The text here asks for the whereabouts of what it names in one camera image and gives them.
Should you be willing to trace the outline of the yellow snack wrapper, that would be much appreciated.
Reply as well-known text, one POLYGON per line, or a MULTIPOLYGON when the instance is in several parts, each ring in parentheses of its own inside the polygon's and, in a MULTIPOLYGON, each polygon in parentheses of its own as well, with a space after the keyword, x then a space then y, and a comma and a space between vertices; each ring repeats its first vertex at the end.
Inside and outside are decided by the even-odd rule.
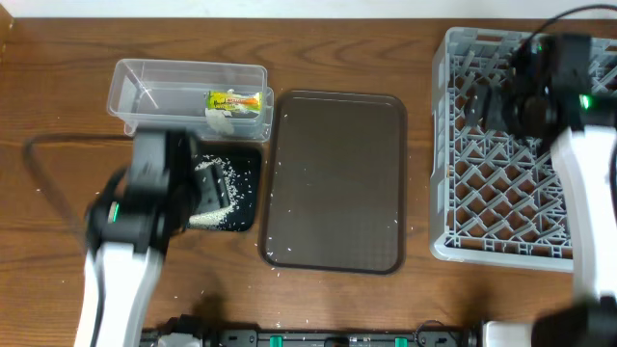
POLYGON ((205 94, 207 109, 229 111, 232 114, 259 114, 262 108, 261 93, 233 93, 209 91, 205 94))

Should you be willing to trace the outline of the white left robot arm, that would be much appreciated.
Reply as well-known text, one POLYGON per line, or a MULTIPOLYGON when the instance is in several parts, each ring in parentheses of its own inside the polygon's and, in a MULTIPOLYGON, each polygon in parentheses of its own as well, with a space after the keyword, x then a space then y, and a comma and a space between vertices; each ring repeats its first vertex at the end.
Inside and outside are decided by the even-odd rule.
POLYGON ((222 171, 198 171, 199 137, 143 128, 129 165, 117 169, 86 212, 84 299, 77 346, 136 346, 170 240, 201 205, 226 208, 222 171))

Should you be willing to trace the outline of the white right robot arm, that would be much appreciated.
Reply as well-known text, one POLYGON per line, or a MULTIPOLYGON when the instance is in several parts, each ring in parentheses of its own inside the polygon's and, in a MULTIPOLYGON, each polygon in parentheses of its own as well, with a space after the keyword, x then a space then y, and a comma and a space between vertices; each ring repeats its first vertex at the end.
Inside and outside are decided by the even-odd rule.
POLYGON ((616 98, 593 93, 591 53, 585 34, 532 34, 506 86, 480 86, 465 106, 470 126, 548 146, 573 247, 574 303, 528 324, 487 322, 484 346, 616 343, 616 98))

